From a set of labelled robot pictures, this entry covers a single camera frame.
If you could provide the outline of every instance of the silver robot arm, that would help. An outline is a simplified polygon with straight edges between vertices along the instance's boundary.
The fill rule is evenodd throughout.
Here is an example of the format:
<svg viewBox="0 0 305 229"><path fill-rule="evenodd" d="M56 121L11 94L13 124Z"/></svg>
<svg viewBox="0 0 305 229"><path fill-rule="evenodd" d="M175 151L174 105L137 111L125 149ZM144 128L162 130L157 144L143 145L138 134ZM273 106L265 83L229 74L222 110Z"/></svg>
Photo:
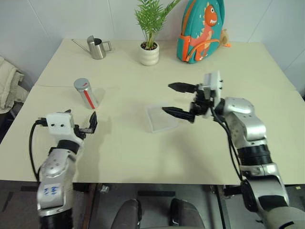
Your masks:
<svg viewBox="0 0 305 229"><path fill-rule="evenodd" d="M73 185L76 159L83 147L86 133L94 133L97 118L94 112L90 127L80 129L74 124L72 114L52 113L46 117L49 133L55 138L48 158L41 166L41 183L37 192L37 208L41 228L73 228Z"/></svg>
<svg viewBox="0 0 305 229"><path fill-rule="evenodd" d="M220 99L222 80L219 72L207 74L204 83L173 83L179 92L196 93L190 111L176 107L163 110L193 123L195 116L228 124L228 133L238 151L241 190L246 208L256 212L269 229L304 228L305 213L289 206L289 199L276 163L271 160L266 127L255 115L254 106L243 98Z"/></svg>

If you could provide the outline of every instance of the white table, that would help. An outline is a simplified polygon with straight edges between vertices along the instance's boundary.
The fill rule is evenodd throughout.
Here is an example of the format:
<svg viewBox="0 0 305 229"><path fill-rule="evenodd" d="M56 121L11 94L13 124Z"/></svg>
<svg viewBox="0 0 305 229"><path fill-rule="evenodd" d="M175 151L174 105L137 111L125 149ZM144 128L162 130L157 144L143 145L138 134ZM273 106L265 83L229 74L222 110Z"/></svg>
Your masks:
<svg viewBox="0 0 305 229"><path fill-rule="evenodd" d="M192 94L167 87L173 82L199 83L220 69L222 97L250 100L267 127L268 146L286 184L305 183L305 104L266 49L259 43L233 43L193 65L175 57L173 42L161 42L160 62L136 62L137 42L114 42L106 59L91 59L63 41L0 145L0 179L33 181L28 153L32 123L48 113L72 109L76 124L88 125L73 82L89 79L101 101L96 133L85 139L77 164L77 182L239 184L226 135L212 119L179 121L176 129L153 134L145 106L168 103L188 109ZM38 167L55 142L38 127L34 160Z"/></svg>

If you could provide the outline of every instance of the white flower pot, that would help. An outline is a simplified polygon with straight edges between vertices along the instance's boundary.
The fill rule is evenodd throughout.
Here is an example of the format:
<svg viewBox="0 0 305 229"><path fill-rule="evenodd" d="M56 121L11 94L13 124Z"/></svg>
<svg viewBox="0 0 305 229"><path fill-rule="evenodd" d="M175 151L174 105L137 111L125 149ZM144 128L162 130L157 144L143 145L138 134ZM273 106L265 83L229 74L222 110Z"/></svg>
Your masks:
<svg viewBox="0 0 305 229"><path fill-rule="evenodd" d="M159 60L159 45L157 42L157 48L154 50L145 50L141 48L141 45L139 45L139 59L141 64L146 66L154 65Z"/></svg>

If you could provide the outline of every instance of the cartoon dinosaur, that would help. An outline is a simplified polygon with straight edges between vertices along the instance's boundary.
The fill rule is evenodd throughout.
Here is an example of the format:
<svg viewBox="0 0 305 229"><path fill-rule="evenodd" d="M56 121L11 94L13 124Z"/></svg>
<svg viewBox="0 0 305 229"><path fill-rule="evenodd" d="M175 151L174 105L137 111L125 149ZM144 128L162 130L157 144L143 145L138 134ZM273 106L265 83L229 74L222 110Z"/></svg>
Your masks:
<svg viewBox="0 0 305 229"><path fill-rule="evenodd" d="M190 45L193 47L204 41L210 40L212 34L214 33L212 27L217 23L217 14L215 12L214 7L210 5L209 2L207 3L206 8L204 8L204 19L202 23L203 23L203 29L200 32L200 36L197 36L197 38L191 37L190 39ZM207 56L209 47L210 47L209 42L199 46L196 50L195 60L200 61L205 56Z"/></svg>

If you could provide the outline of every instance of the teal backpack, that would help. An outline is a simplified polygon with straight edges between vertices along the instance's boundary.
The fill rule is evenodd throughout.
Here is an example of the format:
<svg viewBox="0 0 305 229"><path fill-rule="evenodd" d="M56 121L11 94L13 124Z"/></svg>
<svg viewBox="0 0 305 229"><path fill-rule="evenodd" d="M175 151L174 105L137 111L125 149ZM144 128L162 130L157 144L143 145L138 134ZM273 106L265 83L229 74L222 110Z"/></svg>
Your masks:
<svg viewBox="0 0 305 229"><path fill-rule="evenodd" d="M224 24L224 0L189 0L183 15L177 57L195 63L218 47Z"/></svg>

